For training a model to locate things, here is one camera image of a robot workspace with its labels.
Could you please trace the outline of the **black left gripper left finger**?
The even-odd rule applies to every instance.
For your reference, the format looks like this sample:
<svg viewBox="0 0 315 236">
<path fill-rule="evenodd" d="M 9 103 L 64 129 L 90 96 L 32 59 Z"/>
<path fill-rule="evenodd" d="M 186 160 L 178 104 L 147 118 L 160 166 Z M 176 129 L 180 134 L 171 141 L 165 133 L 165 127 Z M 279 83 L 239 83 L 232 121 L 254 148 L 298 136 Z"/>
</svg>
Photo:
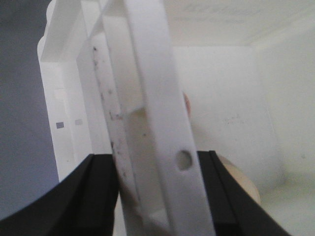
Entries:
<svg viewBox="0 0 315 236">
<path fill-rule="evenodd" d="M 113 157 L 90 154 L 44 196 L 1 220 L 2 236 L 111 236 L 119 184 Z"/>
</svg>

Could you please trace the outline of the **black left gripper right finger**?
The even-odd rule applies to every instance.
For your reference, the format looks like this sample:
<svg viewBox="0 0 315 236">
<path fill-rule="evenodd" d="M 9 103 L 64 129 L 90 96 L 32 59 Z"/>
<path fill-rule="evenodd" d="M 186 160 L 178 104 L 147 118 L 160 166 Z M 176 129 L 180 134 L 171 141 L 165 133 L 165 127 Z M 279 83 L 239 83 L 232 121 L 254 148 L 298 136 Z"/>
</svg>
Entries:
<svg viewBox="0 0 315 236">
<path fill-rule="evenodd" d="M 223 166 L 215 151 L 198 151 L 217 236 L 288 236 Z"/>
</svg>

